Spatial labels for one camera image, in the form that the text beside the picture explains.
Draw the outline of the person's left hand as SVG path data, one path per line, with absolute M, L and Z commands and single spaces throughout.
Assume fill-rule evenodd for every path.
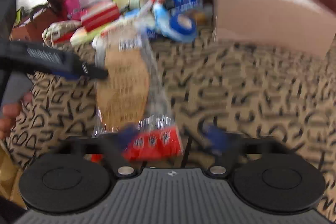
M 3 107 L 3 117 L 0 120 L 1 139 L 5 139 L 10 136 L 11 129 L 16 124 L 16 118 L 21 113 L 23 104 L 30 103 L 32 100 L 33 95 L 31 93 L 26 93 L 18 102 L 5 105 Z

